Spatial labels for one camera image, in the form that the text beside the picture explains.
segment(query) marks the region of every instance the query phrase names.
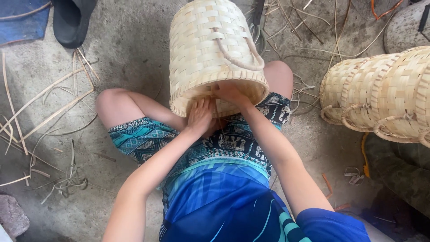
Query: thigh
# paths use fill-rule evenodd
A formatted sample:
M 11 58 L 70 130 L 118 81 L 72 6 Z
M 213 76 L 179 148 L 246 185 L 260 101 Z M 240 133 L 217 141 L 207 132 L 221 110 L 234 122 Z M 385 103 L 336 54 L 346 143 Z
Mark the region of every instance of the thigh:
M 282 61 L 272 61 L 264 67 L 264 76 L 270 92 L 280 94 L 291 100 L 293 93 L 293 72 Z
M 97 113 L 107 129 L 148 117 L 182 131 L 187 123 L 168 108 L 140 93 L 125 89 L 107 89 L 97 98 Z

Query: person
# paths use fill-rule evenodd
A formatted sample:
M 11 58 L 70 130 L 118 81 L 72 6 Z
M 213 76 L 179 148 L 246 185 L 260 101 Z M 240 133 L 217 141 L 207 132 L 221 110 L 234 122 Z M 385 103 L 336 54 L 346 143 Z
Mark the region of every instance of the person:
M 212 118 L 209 97 L 197 100 L 187 119 L 139 93 L 100 93 L 100 119 L 115 146 L 139 164 L 118 192 L 103 242 L 143 241 L 146 200 L 157 187 L 160 241 L 370 241 L 362 222 L 334 212 L 280 132 L 291 114 L 291 69 L 274 61 L 264 75 L 271 92 L 257 106 L 232 81 L 212 86 L 240 110 L 224 123 Z M 272 166 L 293 216 L 269 189 Z

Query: patterned shorts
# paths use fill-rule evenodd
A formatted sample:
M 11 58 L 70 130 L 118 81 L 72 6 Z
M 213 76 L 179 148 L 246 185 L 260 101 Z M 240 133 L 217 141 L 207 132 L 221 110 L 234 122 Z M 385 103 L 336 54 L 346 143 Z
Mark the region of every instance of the patterned shorts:
M 291 101 L 277 93 L 270 93 L 256 106 L 278 129 L 290 117 Z M 270 177 L 272 165 L 252 134 L 248 123 L 239 113 L 225 118 L 224 133 L 215 131 L 206 139 L 196 141 L 178 160 L 167 177 L 215 156 L 245 159 L 266 171 Z M 132 157 L 139 165 L 172 141 L 178 131 L 151 118 L 140 118 L 109 129 L 116 148 Z

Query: rubber slipper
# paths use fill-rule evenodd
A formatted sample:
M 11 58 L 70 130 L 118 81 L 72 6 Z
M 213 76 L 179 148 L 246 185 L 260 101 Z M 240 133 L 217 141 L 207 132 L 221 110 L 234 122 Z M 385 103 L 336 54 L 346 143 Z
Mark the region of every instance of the rubber slipper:
M 80 47 L 85 40 L 96 0 L 52 0 L 52 4 L 57 41 L 66 48 Z

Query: bamboo basket handle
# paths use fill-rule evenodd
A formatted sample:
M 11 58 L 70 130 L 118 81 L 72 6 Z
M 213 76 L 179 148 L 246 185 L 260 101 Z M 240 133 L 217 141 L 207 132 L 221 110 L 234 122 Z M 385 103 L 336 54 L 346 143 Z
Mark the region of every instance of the bamboo basket handle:
M 430 133 L 430 127 L 421 130 L 420 134 L 418 135 L 418 140 L 423 144 L 424 146 L 430 148 L 430 142 L 426 140 L 426 135 Z
M 398 115 L 398 116 L 393 115 L 393 116 L 390 116 L 390 117 L 383 118 L 383 119 L 379 120 L 373 126 L 373 132 L 376 135 L 378 135 L 380 138 L 384 139 L 384 140 L 393 141 L 393 142 L 397 142 L 397 143 L 417 143 L 418 142 L 417 138 L 392 137 L 392 136 L 388 136 L 386 134 L 383 134 L 381 132 L 381 130 L 379 129 L 386 122 L 391 122 L 391 121 L 395 121 L 395 120 L 399 120 L 399 119 L 411 120 L 414 115 L 410 116 L 409 114 L 405 113 L 404 115 Z
M 327 107 L 325 107 L 321 110 L 321 113 L 320 113 L 321 118 L 329 124 L 342 125 L 342 122 L 333 121 L 326 116 L 326 110 L 327 109 L 333 109 L 333 105 L 328 105 Z
M 345 109 L 342 112 L 342 116 L 341 116 L 341 118 L 342 118 L 342 124 L 345 125 L 347 128 L 355 130 L 355 131 L 359 131 L 359 132 L 373 132 L 373 129 L 371 129 L 371 128 L 359 128 L 359 127 L 353 126 L 347 120 L 347 115 L 352 110 L 355 110 L 355 109 L 368 109 L 368 108 L 370 108 L 370 105 L 367 104 L 367 103 L 365 103 L 365 104 L 354 104 L 351 107 Z
M 250 71 L 260 71 L 264 68 L 264 60 L 263 58 L 258 54 L 257 49 L 254 45 L 254 43 L 248 38 L 245 37 L 246 43 L 248 44 L 249 50 L 252 52 L 252 54 L 254 55 L 254 57 L 257 59 L 258 61 L 258 65 L 249 65 L 246 63 L 243 63 L 242 61 L 232 57 L 229 53 L 227 53 L 226 49 L 224 48 L 224 46 L 221 43 L 221 39 L 220 38 L 216 38 L 216 43 L 218 44 L 218 47 L 221 51 L 221 53 L 224 55 L 224 58 L 226 58 L 227 60 L 229 60 L 232 64 L 237 65 L 241 68 L 250 70 Z

